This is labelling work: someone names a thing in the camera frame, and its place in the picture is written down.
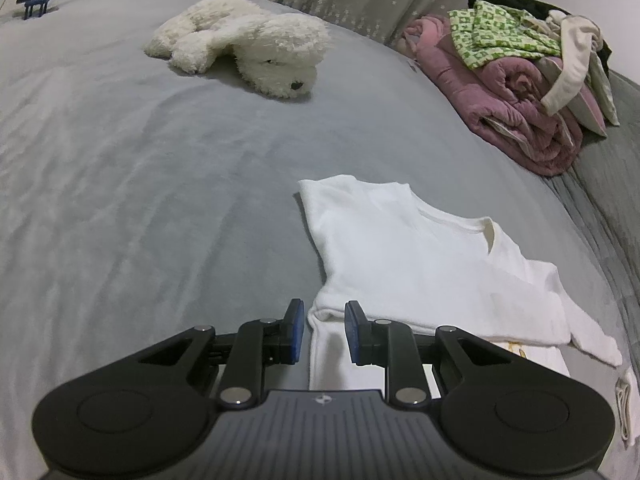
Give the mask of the blue phone stand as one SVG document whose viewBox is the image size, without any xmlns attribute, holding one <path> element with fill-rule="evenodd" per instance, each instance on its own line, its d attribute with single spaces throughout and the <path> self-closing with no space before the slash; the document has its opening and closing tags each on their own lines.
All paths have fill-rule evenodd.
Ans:
<svg viewBox="0 0 640 480">
<path fill-rule="evenodd" d="M 41 18 L 47 13 L 49 0 L 28 0 L 24 3 L 24 20 L 29 20 L 34 16 Z"/>
</svg>

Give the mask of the white plush dog toy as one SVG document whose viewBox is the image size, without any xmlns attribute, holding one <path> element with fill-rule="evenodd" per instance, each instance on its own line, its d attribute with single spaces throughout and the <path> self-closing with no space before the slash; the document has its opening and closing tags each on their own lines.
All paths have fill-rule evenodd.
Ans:
<svg viewBox="0 0 640 480">
<path fill-rule="evenodd" d="M 250 0 L 202 0 L 161 24 L 144 53 L 187 75 L 204 74 L 230 55 L 257 92 L 298 99 L 311 92 L 329 46 L 320 18 L 273 13 Z"/>
</svg>

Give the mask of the grey bed sheet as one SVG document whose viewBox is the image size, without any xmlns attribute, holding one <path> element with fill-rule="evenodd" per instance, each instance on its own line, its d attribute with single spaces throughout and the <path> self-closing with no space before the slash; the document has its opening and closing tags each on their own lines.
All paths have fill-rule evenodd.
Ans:
<svg viewBox="0 0 640 480">
<path fill-rule="evenodd" d="M 323 282 L 299 181 L 351 174 L 488 216 L 634 354 L 637 301 L 602 216 L 465 127 L 402 55 L 341 27 L 311 96 L 144 54 L 198 0 L 58 0 L 1 18 L 1 474 L 44 473 L 53 388 L 195 325 L 232 332 Z"/>
</svg>

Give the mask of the green patterned garment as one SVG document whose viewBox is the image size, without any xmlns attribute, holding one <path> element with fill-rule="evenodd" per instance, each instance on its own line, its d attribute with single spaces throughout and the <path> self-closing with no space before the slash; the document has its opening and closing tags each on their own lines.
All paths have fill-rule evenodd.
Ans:
<svg viewBox="0 0 640 480">
<path fill-rule="evenodd" d="M 477 70 L 498 58 L 539 60 L 561 54 L 560 40 L 526 10 L 477 0 L 448 12 L 451 41 L 462 62 Z"/>
</svg>

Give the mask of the pink folded quilt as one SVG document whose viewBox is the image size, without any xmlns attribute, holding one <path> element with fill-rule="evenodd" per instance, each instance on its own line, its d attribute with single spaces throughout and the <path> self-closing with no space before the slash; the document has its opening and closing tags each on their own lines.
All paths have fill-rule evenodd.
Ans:
<svg viewBox="0 0 640 480">
<path fill-rule="evenodd" d="M 402 43 L 472 133 L 534 174 L 553 177 L 570 168 L 586 130 L 606 135 L 605 118 L 588 86 L 559 113 L 546 114 L 541 98 L 551 88 L 547 77 L 562 68 L 555 56 L 541 66 L 508 56 L 471 70 L 454 47 L 448 18 L 433 14 L 408 25 Z"/>
</svg>

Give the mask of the white t-shirt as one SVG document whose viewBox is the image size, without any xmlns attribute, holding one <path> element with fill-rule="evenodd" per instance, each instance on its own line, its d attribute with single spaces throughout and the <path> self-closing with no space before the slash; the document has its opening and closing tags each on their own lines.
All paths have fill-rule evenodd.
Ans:
<svg viewBox="0 0 640 480">
<path fill-rule="evenodd" d="M 335 176 L 300 185 L 326 281 L 309 313 L 309 385 L 379 389 L 384 373 L 352 362 L 345 307 L 431 335 L 453 325 L 518 356 L 566 372 L 572 344 L 611 366 L 614 338 L 570 298 L 552 263 L 530 260 L 489 218 L 467 219 L 420 200 L 410 186 Z"/>
</svg>

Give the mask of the cream beige garment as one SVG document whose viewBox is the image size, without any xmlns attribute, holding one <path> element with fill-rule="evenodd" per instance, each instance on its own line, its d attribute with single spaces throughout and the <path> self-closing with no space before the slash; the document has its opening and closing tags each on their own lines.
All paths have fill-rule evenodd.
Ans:
<svg viewBox="0 0 640 480">
<path fill-rule="evenodd" d="M 597 24 L 580 15 L 551 10 L 544 31 L 560 40 L 561 56 L 543 58 L 538 70 L 552 82 L 541 104 L 549 116 L 567 107 L 591 132 L 606 138 L 609 122 L 618 126 L 613 92 L 598 53 L 604 47 Z"/>
</svg>

